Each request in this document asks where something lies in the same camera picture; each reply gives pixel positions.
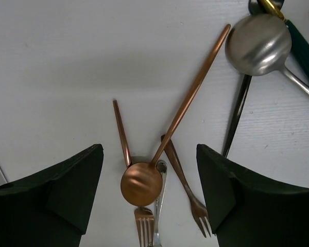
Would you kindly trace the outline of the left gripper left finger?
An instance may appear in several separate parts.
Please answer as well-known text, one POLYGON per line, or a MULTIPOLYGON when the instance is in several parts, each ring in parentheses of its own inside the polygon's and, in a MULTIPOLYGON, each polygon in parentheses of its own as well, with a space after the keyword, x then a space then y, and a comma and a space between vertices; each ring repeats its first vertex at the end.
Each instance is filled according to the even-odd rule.
POLYGON ((0 246, 79 246, 104 160, 101 144, 0 186, 0 246))

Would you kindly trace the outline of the copper round spoon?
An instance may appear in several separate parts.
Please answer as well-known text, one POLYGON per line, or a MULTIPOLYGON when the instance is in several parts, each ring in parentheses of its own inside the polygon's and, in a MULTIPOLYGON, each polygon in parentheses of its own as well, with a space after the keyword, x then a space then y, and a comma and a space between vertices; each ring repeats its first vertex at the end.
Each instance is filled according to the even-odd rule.
POLYGON ((230 24, 223 28, 213 48, 205 58, 152 160, 150 162, 132 163, 129 168, 126 167, 121 178, 121 193, 128 203, 143 207, 151 204, 160 195, 163 179, 157 169, 159 158, 195 98, 230 28, 230 24))

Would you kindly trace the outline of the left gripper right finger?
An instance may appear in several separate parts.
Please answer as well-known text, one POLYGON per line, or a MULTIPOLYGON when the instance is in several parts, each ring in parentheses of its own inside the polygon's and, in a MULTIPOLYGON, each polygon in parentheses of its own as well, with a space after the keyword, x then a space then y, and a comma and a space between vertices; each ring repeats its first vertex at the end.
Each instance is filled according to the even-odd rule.
POLYGON ((309 188, 263 176, 204 144, 196 159, 219 246, 309 246, 309 188))

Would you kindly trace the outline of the copper long fork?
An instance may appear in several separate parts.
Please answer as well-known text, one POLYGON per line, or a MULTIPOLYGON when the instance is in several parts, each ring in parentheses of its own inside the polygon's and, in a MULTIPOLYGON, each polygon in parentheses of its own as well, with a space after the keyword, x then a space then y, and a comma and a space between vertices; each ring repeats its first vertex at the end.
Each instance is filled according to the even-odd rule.
MULTIPOLYGON (((132 164, 131 155, 123 126, 123 121, 119 111, 118 102, 116 99, 113 99, 113 107, 115 112, 117 128, 119 132, 119 138, 123 150, 125 165, 127 168, 129 168, 129 166, 132 164)), ((134 216, 140 246, 153 246, 154 216, 152 211, 145 207, 138 207, 134 210, 134 216)))

